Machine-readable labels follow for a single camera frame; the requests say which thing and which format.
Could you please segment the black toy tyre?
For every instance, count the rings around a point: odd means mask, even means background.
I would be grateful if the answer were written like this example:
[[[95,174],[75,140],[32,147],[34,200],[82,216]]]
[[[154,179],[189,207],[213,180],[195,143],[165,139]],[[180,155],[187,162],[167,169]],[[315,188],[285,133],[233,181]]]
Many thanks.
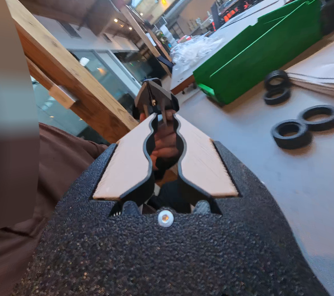
[[[326,115],[322,120],[310,121],[315,115]],[[334,127],[334,107],[332,105],[316,105],[301,111],[298,119],[305,123],[310,131],[326,131]]]
[[[277,146],[282,149],[298,149],[312,142],[312,134],[308,126],[299,120],[286,120],[275,124],[271,135]]]
[[[287,88],[291,86],[288,74],[283,70],[274,70],[264,78],[264,87],[267,91],[274,88]]]
[[[276,87],[268,90],[264,94],[264,102],[267,105],[274,106],[286,102],[291,96],[289,87]]]

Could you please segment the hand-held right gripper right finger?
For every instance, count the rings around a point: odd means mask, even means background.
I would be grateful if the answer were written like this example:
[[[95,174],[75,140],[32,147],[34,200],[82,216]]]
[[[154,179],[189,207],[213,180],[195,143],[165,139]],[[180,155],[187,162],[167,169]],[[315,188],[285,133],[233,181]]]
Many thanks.
[[[180,115],[173,117],[177,148],[181,153],[177,168],[183,197],[188,202],[238,197],[214,141]]]

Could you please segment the thick open instruction booklet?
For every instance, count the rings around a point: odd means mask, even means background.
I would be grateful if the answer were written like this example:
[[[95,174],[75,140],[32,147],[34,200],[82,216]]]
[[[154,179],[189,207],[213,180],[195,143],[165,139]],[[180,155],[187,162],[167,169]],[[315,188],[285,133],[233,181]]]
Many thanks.
[[[293,85],[334,97],[334,78],[286,72]]]

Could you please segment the green plastic bin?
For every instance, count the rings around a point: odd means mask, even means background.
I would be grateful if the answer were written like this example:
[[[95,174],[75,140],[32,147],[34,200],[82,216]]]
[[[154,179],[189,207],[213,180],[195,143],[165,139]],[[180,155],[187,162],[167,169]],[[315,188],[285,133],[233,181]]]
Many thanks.
[[[258,18],[194,70],[207,96],[229,104],[293,60],[323,34],[321,0],[295,0]]]

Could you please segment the grey desk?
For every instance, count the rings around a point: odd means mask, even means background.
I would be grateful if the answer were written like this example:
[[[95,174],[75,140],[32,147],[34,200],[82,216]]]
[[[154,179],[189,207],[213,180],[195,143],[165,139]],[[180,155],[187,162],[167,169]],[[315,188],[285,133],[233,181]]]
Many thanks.
[[[287,102],[268,106],[263,94],[261,82],[231,104],[219,107],[195,89],[178,94],[179,113],[220,141],[266,185],[304,257],[333,295],[333,130],[316,132],[308,147],[290,151],[278,148],[270,134],[276,123],[296,119],[310,106],[333,105],[333,97],[293,86]]]

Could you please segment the wooden post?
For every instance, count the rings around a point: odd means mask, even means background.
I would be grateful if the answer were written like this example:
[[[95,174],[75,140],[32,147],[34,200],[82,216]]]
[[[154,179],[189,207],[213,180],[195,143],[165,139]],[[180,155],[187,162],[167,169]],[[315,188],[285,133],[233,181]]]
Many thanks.
[[[160,62],[166,74],[171,77],[173,69],[172,59],[163,46],[163,43],[159,41],[157,36],[153,33],[151,24],[148,21],[143,20],[128,5],[122,6],[120,12],[125,16],[129,24],[143,40],[152,55]]]

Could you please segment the clear plastic bags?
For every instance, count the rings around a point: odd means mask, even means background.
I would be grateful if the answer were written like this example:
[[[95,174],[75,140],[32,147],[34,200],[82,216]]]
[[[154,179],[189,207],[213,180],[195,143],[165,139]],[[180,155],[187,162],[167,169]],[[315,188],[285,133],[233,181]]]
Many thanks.
[[[205,56],[221,49],[225,44],[225,38],[199,35],[182,44],[177,44],[171,49],[170,56],[175,65],[191,67]]]

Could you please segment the white table with brown edge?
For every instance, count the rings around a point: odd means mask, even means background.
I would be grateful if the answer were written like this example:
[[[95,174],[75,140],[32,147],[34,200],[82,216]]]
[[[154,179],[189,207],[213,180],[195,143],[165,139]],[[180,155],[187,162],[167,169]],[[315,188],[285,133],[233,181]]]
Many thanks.
[[[245,12],[237,15],[236,17],[233,17],[223,27],[220,27],[216,32],[214,32],[213,35],[209,38],[222,37],[226,39],[227,44],[242,31],[244,31],[247,27],[254,26],[261,16],[264,16],[265,14],[268,14],[271,11],[274,11],[284,6],[289,1],[291,0],[264,0],[256,4],[255,6],[247,9]],[[185,88],[187,88],[190,84],[192,84],[195,81],[193,76],[193,72],[195,71],[195,69],[197,69],[206,60],[212,57],[216,52],[218,51],[214,51],[213,54],[205,56],[197,64],[191,67],[176,65],[173,68],[173,74],[169,90],[171,90],[171,92],[176,95]]]

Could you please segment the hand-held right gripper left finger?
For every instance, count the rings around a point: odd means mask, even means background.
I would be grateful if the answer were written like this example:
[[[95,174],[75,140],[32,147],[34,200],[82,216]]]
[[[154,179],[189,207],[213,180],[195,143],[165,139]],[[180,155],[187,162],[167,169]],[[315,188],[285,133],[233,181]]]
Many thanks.
[[[155,179],[150,155],[157,128],[157,114],[153,113],[117,142],[93,199],[147,201],[152,196]]]

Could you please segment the person's left hand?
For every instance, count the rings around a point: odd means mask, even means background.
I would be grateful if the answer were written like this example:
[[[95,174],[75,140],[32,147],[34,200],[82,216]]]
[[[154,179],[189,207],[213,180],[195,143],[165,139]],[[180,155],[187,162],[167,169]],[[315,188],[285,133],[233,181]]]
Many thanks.
[[[155,134],[155,148],[151,153],[153,170],[157,171],[156,161],[158,158],[163,160],[178,160],[179,151],[176,146],[176,132],[173,127],[173,110],[166,111],[167,123],[162,123]]]

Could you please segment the small wooden block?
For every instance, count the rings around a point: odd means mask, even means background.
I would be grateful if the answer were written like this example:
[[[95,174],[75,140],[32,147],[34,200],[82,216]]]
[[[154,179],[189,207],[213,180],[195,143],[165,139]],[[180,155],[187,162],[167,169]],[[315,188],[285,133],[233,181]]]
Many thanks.
[[[70,109],[74,104],[78,102],[78,98],[70,93],[65,87],[59,85],[53,85],[48,90],[49,95],[54,98],[65,109]]]

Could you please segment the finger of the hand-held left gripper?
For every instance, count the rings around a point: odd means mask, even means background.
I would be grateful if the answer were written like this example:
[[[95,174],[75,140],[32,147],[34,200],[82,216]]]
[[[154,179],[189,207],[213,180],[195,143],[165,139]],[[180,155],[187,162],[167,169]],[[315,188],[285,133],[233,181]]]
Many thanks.
[[[153,106],[152,106],[152,99],[149,93],[149,85],[152,80],[144,80],[143,84],[135,98],[135,111],[136,114],[152,114],[154,113]]]
[[[151,109],[152,112],[173,110],[171,93],[163,89],[156,80],[151,81]]]

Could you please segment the glass railing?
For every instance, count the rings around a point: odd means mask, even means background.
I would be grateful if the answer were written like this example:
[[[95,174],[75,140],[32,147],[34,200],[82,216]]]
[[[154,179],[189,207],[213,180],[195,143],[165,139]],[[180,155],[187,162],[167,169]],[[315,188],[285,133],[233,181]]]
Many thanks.
[[[138,88],[130,83],[130,77],[120,73],[116,64],[112,64],[107,52],[79,51],[72,52],[80,64],[130,113],[133,114],[135,94]],[[35,78],[31,77],[34,89],[37,116],[40,123],[54,126],[71,135],[97,144],[110,145],[98,132],[92,129],[80,116],[65,109],[48,90]]]

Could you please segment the wooden table leg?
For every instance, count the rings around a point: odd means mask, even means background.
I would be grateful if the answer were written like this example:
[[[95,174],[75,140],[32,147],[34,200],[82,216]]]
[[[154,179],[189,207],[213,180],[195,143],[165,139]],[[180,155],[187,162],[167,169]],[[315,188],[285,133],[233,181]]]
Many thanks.
[[[70,109],[109,143],[117,142],[138,125],[132,115],[19,0],[5,1],[28,66],[32,69],[31,75],[38,82],[45,88],[51,87],[40,76],[42,73],[78,98]]]

